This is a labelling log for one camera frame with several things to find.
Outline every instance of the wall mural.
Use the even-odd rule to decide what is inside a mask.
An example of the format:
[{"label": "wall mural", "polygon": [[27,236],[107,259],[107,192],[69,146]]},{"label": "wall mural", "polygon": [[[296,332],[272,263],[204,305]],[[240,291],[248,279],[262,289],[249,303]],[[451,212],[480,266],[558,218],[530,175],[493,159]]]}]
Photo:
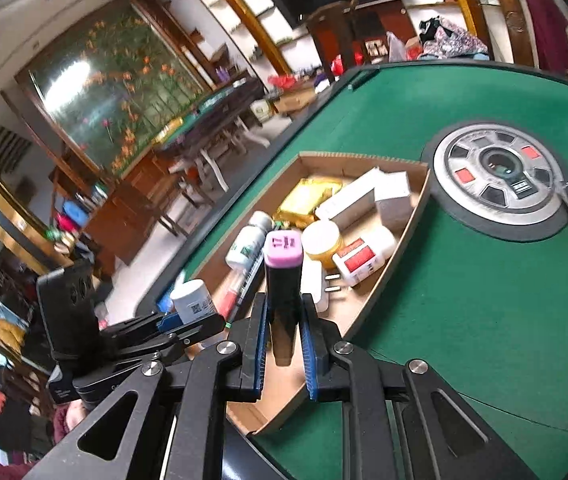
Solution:
[{"label": "wall mural", "polygon": [[118,176],[205,92],[130,6],[66,32],[30,74],[51,117]]}]

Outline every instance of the ceiling light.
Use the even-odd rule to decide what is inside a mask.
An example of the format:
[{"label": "ceiling light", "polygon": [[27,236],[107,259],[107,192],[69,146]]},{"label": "ceiling light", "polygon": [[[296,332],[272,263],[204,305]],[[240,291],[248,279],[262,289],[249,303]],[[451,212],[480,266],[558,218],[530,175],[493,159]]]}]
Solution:
[{"label": "ceiling light", "polygon": [[52,83],[46,97],[44,106],[50,114],[67,105],[83,89],[88,79],[90,65],[86,61],[78,61],[64,70],[57,80]]}]

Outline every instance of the red button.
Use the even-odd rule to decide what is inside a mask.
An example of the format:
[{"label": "red button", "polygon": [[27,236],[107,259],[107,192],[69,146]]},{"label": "red button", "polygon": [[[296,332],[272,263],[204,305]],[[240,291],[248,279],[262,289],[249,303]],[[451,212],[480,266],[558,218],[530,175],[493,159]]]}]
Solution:
[{"label": "red button", "polygon": [[466,168],[464,168],[463,170],[457,170],[455,174],[458,176],[459,182],[461,182],[462,184],[468,184],[469,182],[475,180],[473,173],[468,171]]},{"label": "red button", "polygon": [[539,157],[538,150],[536,150],[532,146],[524,146],[522,148],[522,152],[524,152],[524,155],[528,156],[528,158],[538,158]]}]

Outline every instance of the pink marker cap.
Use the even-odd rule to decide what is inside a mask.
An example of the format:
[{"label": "pink marker cap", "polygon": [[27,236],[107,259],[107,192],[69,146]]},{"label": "pink marker cap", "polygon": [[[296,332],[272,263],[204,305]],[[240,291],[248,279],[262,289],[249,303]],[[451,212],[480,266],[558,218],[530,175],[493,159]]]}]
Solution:
[{"label": "pink marker cap", "polygon": [[304,261],[299,231],[271,231],[264,243],[264,263],[272,269],[291,269]]}]

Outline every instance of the white box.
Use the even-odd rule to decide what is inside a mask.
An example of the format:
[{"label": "white box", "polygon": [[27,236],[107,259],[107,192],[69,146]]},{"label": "white box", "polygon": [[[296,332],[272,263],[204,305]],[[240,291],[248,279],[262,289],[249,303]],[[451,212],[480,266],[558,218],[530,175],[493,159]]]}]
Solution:
[{"label": "white box", "polygon": [[385,173],[379,168],[367,171],[321,204],[315,216],[335,222],[339,230],[346,229],[375,206],[375,184],[382,175]]},{"label": "white box", "polygon": [[379,176],[374,190],[375,207],[388,229],[403,228],[411,219],[411,185],[405,171],[384,173]]}]

